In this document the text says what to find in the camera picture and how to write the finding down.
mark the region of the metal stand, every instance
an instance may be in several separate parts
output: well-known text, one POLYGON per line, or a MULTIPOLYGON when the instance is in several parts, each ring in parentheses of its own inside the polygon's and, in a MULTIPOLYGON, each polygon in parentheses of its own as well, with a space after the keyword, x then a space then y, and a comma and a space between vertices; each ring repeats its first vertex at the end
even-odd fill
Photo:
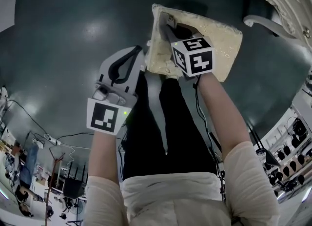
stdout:
POLYGON ((51 188, 52 188, 52 180, 53 180, 54 172, 55 172, 55 169, 56 169, 56 165, 58 164, 58 162, 63 160, 63 157, 65 155, 65 153, 63 153, 59 158, 55 158, 53 153, 52 153, 52 151, 51 151, 51 148, 49 148, 49 151, 51 152, 51 155, 52 155, 52 157, 54 159, 54 164, 53 164, 51 181, 50 181, 50 184, 49 184, 49 189, 48 189, 48 194, 47 194, 46 204, 45 204, 45 226, 47 226, 47 221, 48 221, 48 217, 47 217, 48 209, 47 208, 48 208, 48 204, 49 204, 49 195, 50 195, 50 191, 51 191, 51 188))

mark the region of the leg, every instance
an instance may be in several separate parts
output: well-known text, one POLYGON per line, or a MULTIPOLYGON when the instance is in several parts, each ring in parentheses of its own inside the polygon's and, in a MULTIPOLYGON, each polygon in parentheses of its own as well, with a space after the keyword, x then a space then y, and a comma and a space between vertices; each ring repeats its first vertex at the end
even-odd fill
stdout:
POLYGON ((166 156, 160 130, 149 108, 147 82, 143 73, 140 73, 136 94, 138 101, 126 120, 127 139, 122 142, 125 150, 124 180, 163 173, 166 156))
POLYGON ((159 95, 166 121, 168 156, 172 173, 211 172, 214 161, 198 131, 175 79, 167 79, 159 95))
POLYGON ((32 182, 38 150, 38 145, 32 144, 27 154, 25 166, 21 169, 19 174, 19 179, 27 185, 31 185, 32 182))

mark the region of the chair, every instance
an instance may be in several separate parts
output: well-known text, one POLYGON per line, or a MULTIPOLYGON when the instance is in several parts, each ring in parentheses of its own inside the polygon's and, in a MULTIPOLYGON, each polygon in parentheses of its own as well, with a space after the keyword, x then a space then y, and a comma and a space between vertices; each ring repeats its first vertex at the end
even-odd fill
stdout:
POLYGON ((75 177, 74 178, 70 177, 70 171, 72 169, 72 164, 73 163, 71 162, 70 167, 69 167, 69 171, 67 174, 67 178, 66 178, 65 183, 64 183, 63 192, 64 192, 65 197, 68 197, 71 199, 77 199, 78 197, 81 197, 84 195, 86 183, 83 182, 83 177, 84 177, 84 171, 85 171, 86 165, 84 165, 84 167, 83 167, 81 180, 77 180, 76 176, 77 176, 78 167, 77 167, 76 172, 75 172, 75 177))

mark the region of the white t-shirt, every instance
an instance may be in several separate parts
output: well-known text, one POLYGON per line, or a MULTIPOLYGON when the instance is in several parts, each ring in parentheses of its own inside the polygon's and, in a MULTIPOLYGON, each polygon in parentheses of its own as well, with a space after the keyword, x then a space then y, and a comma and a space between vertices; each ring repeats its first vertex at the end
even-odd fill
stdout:
POLYGON ((117 184, 89 177, 85 226, 276 226, 279 209, 251 142, 237 145, 224 160, 227 204, 220 181, 207 172, 132 177, 117 184))

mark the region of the person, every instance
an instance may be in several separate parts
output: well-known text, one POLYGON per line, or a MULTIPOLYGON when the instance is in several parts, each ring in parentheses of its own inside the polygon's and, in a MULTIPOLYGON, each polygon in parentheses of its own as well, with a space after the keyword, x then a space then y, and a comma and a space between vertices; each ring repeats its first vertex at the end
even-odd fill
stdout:
POLYGON ((118 182, 116 137, 95 132, 89 158, 85 226, 276 226, 279 209, 245 122, 217 78, 201 75, 201 96, 222 147, 226 203, 211 154, 176 79, 163 82, 167 154, 140 74, 138 101, 126 120, 123 191, 118 182))
POLYGON ((39 148, 43 148, 43 144, 37 140, 33 140, 33 143, 27 152, 24 166, 20 164, 19 152, 15 154, 14 160, 11 155, 7 154, 5 176, 11 181, 12 191, 19 204, 19 210, 27 217, 33 217, 33 214, 25 204, 29 195, 33 196, 35 201, 44 202, 44 199, 41 196, 30 190, 39 148))

